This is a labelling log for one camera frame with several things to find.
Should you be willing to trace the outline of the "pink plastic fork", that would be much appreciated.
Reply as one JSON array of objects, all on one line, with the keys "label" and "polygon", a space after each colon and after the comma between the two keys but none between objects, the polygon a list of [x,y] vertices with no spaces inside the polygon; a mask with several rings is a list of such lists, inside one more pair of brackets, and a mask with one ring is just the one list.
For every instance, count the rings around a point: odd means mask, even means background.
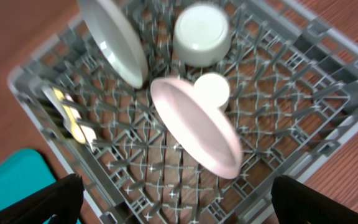
[{"label": "pink plastic fork", "polygon": [[93,128],[79,124],[78,121],[82,119],[79,111],[71,106],[64,106],[65,109],[69,109],[69,119],[71,121],[71,134],[81,144],[87,143],[92,153],[96,152],[96,147],[93,146],[93,141],[97,139],[96,133]]}]

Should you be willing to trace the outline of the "grey shallow bowl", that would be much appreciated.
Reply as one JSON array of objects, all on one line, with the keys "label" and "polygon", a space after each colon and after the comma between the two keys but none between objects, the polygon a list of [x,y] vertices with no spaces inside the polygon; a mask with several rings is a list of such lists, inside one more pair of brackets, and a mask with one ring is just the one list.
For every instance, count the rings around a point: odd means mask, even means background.
[{"label": "grey shallow bowl", "polygon": [[149,69],[139,36],[111,0],[78,0],[83,19],[100,51],[118,75],[142,88]]}]

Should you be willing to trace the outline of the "white paper cup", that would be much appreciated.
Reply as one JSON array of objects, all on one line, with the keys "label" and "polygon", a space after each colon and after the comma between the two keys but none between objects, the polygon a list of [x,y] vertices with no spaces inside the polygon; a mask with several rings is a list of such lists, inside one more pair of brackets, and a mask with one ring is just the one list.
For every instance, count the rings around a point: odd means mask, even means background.
[{"label": "white paper cup", "polygon": [[205,73],[195,81],[194,88],[210,104],[221,111],[226,110],[231,89],[227,79],[220,73]]}]

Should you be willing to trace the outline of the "yellow plastic spoon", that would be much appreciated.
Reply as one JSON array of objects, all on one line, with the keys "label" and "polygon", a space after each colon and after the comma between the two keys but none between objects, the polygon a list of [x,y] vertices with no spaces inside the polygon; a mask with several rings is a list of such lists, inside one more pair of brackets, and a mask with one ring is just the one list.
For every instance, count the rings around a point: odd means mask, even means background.
[{"label": "yellow plastic spoon", "polygon": [[52,88],[52,93],[55,97],[55,107],[63,117],[63,125],[71,133],[73,138],[81,144],[86,143],[85,135],[80,126],[76,123],[76,119],[69,106],[62,103],[65,100],[65,95],[58,89]]}]

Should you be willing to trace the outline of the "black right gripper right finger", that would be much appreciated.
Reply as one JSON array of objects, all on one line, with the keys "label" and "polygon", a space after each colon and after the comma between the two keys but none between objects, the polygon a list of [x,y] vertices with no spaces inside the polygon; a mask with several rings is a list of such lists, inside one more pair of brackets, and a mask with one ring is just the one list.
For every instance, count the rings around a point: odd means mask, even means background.
[{"label": "black right gripper right finger", "polygon": [[287,175],[273,180],[272,205],[279,223],[358,224],[358,213]]}]

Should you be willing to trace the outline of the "white deep bowl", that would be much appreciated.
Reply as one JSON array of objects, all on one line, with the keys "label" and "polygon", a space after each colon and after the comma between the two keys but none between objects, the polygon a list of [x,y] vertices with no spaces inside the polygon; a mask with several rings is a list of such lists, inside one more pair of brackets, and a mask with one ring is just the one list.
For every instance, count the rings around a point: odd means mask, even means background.
[{"label": "white deep bowl", "polygon": [[217,5],[198,2],[178,16],[173,49],[178,58],[193,67],[208,67],[229,52],[231,36],[228,15]]}]

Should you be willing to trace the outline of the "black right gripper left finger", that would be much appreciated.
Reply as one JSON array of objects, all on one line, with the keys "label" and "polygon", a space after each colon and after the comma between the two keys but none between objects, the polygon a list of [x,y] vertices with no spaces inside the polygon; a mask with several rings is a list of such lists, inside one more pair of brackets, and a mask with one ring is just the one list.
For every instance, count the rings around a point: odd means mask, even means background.
[{"label": "black right gripper left finger", "polygon": [[57,182],[0,211],[0,224],[76,224],[84,201],[85,187],[78,174]]}]

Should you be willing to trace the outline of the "pink round plate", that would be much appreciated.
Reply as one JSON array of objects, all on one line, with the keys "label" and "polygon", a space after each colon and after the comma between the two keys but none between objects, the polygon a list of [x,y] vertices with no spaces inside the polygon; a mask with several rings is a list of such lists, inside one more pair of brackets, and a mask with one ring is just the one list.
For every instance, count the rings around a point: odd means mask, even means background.
[{"label": "pink round plate", "polygon": [[150,86],[163,123],[184,150],[224,179],[239,175],[242,146],[230,120],[206,102],[193,85],[177,78],[157,78]]}]

